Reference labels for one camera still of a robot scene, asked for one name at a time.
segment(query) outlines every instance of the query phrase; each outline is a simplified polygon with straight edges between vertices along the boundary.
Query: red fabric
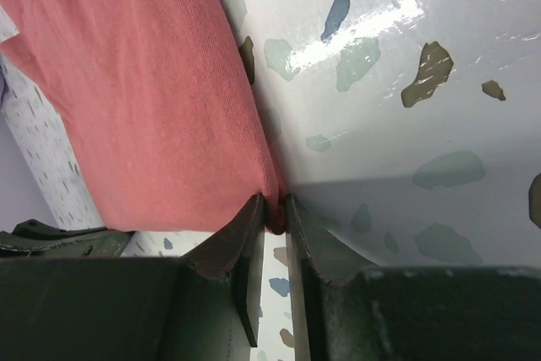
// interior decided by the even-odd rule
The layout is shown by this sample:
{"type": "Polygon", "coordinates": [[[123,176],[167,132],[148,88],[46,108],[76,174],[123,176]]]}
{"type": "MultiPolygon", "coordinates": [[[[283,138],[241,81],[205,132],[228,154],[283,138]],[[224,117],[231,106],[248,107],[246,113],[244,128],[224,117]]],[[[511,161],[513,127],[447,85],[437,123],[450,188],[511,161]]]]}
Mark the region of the red fabric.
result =
{"type": "Polygon", "coordinates": [[[0,45],[62,116],[96,206],[119,230],[215,231],[279,187],[218,0],[0,0],[0,45]]]}

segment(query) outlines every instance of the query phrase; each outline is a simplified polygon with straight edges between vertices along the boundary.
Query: terrazzo wall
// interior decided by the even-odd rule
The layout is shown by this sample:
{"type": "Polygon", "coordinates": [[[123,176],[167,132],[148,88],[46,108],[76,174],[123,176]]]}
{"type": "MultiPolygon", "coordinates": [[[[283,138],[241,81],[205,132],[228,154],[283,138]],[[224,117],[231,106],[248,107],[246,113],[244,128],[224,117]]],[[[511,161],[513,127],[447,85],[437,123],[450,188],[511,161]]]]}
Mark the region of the terrazzo wall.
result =
{"type": "Polygon", "coordinates": [[[223,2],[291,189],[342,241],[541,264],[541,0],[223,2]]]}
{"type": "Polygon", "coordinates": [[[0,118],[0,232],[10,232],[15,224],[42,218],[54,224],[52,213],[25,163],[22,152],[0,118]]]}

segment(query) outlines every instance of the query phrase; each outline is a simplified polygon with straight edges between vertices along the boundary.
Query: glossy surface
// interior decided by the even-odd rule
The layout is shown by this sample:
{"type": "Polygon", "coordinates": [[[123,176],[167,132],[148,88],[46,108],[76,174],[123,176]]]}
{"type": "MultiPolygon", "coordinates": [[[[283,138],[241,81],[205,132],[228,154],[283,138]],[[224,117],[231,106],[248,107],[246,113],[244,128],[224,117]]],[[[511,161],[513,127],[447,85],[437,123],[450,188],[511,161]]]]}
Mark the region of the glossy surface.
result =
{"type": "Polygon", "coordinates": [[[541,0],[244,2],[272,145],[340,239],[381,264],[541,265],[541,0]]]}

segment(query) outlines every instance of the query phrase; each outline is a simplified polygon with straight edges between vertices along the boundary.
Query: red cloth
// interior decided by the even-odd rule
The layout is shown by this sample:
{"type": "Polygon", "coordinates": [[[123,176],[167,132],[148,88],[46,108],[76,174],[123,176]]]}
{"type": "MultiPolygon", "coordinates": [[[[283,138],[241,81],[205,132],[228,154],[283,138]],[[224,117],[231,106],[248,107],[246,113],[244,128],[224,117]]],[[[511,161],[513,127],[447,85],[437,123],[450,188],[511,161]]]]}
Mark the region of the red cloth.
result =
{"type": "Polygon", "coordinates": [[[108,227],[215,231],[277,175],[219,0],[0,0],[108,227]]]}

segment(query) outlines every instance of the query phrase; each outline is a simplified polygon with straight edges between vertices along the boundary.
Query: dark green plastic part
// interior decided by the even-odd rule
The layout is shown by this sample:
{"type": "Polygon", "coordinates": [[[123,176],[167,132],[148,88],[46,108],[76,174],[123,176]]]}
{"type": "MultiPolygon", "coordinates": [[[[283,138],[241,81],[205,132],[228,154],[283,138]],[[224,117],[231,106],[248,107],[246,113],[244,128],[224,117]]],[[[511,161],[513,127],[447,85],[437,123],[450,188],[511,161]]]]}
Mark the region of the dark green plastic part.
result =
{"type": "Polygon", "coordinates": [[[58,240],[61,238],[79,237],[86,234],[105,231],[105,227],[85,228],[82,230],[63,230],[48,226],[35,219],[30,219],[26,222],[19,223],[11,233],[15,236],[31,238],[34,240],[58,240]]]}
{"type": "Polygon", "coordinates": [[[371,265],[286,207],[297,361],[541,359],[541,273],[371,265]]]}
{"type": "Polygon", "coordinates": [[[0,260],[0,358],[248,361],[263,218],[255,196],[181,258],[0,260]]]}

